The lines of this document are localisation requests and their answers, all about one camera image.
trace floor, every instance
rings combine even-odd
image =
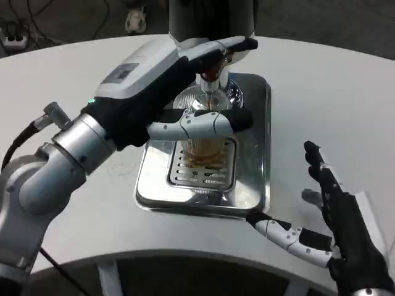
[[[37,11],[48,0],[31,1]],[[0,0],[0,17],[14,15],[7,0]],[[98,38],[125,36],[127,10],[122,0],[108,0],[110,17]],[[167,16],[152,1],[147,34],[167,32]],[[21,17],[27,17],[26,1],[13,1]],[[103,0],[54,0],[36,21],[48,36],[66,43],[92,38],[104,14]],[[343,47],[395,59],[395,1],[393,0],[262,0],[256,34]]]
[[[120,260],[120,280],[125,296],[271,295],[282,296],[288,280],[266,271],[213,259],[151,257]],[[69,270],[94,296],[101,296],[94,265]],[[79,296],[54,273],[30,284],[23,296]],[[311,292],[309,296],[319,294]]]

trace white table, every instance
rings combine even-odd
[[[1,59],[0,151],[51,101],[77,116],[101,80],[151,38],[166,36],[105,39]],[[301,200],[303,188],[318,189],[304,160],[303,143],[310,139],[324,148],[351,192],[370,191],[391,245],[395,63],[317,44],[258,40],[259,49],[233,71],[261,75],[272,87],[269,214],[329,233],[318,210]],[[55,127],[44,130],[16,155],[34,153],[55,132]],[[216,256],[300,276],[320,290],[336,289],[327,270],[285,253],[247,223],[140,209],[133,191],[142,152],[129,147],[113,155],[49,226],[43,245],[59,263],[154,254]],[[49,267],[39,256],[33,272]]]

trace drip tray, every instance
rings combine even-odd
[[[236,141],[226,139],[221,155],[209,165],[192,165],[184,153],[181,142],[175,145],[169,182],[171,185],[190,189],[228,191],[235,178]]]
[[[242,217],[270,203],[270,87],[257,75],[230,73],[254,117],[252,128],[227,139],[215,165],[191,166],[180,142],[149,141],[135,189],[145,210]]]

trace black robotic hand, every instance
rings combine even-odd
[[[175,116],[179,115],[179,110],[166,113],[164,108],[195,81],[196,74],[212,69],[234,52],[257,47],[256,40],[235,36],[185,50],[165,47],[166,54],[147,56],[146,60],[141,61],[144,51],[147,51],[144,47],[143,51],[137,50],[107,76],[101,84],[101,93],[81,113],[93,117],[107,131],[117,150],[129,145],[142,146],[150,139],[148,126],[153,122],[175,123],[180,119],[180,116]],[[161,52],[161,48],[155,47],[155,51]],[[237,118],[239,129],[248,128],[251,116],[243,111],[244,116],[240,116],[242,112],[223,115],[230,124],[235,117],[242,117],[241,124],[247,124],[240,127]]]
[[[339,295],[355,291],[380,289],[395,294],[394,282],[388,274],[385,258],[373,244],[356,197],[343,192],[335,171],[327,164],[319,146],[304,143],[309,174],[322,190],[322,215],[332,230],[341,258],[328,262],[331,277]]]

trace robotic hand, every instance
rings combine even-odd
[[[269,240],[289,253],[328,268],[339,295],[395,295],[388,274],[386,245],[365,192],[351,195],[322,151],[313,142],[304,144],[309,174],[321,193],[307,191],[302,197],[322,211],[335,239],[306,230],[293,230],[287,222],[251,211],[247,221]]]
[[[172,40],[149,41],[100,84],[94,99],[70,120],[49,104],[15,139],[0,174],[0,290],[19,295],[27,282],[49,223],[73,191],[116,150],[148,139],[181,140],[229,136],[252,125],[246,109],[221,112],[165,109],[182,90],[234,52],[257,48],[237,36],[189,49]],[[13,151],[55,123],[60,132],[34,155],[11,162]]]

